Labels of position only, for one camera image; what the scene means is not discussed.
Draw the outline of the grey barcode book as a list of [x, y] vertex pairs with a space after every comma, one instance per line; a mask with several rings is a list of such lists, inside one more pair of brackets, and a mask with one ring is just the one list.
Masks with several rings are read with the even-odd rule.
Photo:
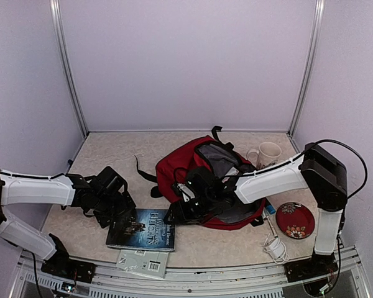
[[120, 251], [116, 267], [140, 276], [163, 279], [167, 267], [169, 252], [147, 250]]

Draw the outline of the rose cover white book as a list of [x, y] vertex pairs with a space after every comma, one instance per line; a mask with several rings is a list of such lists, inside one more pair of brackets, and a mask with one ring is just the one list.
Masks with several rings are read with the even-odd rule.
[[225, 178], [230, 178], [232, 176], [236, 176], [239, 173], [239, 170], [235, 167], [232, 167], [224, 176]]

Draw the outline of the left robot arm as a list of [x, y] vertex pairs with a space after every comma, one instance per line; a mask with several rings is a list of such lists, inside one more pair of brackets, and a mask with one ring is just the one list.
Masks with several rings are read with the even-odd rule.
[[0, 169], [0, 238], [39, 256], [61, 276], [68, 276], [75, 269], [65, 246], [55, 235], [44, 234], [12, 214], [7, 207], [14, 204], [79, 207], [84, 216], [94, 217], [101, 228], [136, 207], [126, 180], [110, 166], [87, 177], [33, 176]]

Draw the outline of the dark blue heights book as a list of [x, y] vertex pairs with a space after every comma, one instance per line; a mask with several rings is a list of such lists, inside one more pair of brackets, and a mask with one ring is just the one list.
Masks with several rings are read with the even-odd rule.
[[109, 227], [106, 246], [112, 249], [175, 251], [175, 226], [166, 223], [165, 209], [134, 209]]

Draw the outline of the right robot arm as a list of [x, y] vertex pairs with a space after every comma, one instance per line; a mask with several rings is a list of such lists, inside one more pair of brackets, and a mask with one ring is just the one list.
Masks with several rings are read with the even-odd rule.
[[278, 165], [256, 169], [245, 163], [229, 144], [205, 143], [196, 153], [206, 163], [193, 169], [177, 167], [170, 190], [177, 197], [165, 216], [168, 224], [223, 223], [218, 217], [237, 203], [249, 207], [262, 204], [268, 196], [296, 189], [310, 189], [320, 212], [312, 257], [296, 261], [313, 276], [334, 263], [334, 248], [343, 229], [347, 194], [345, 166], [320, 146], [309, 143], [305, 149]]

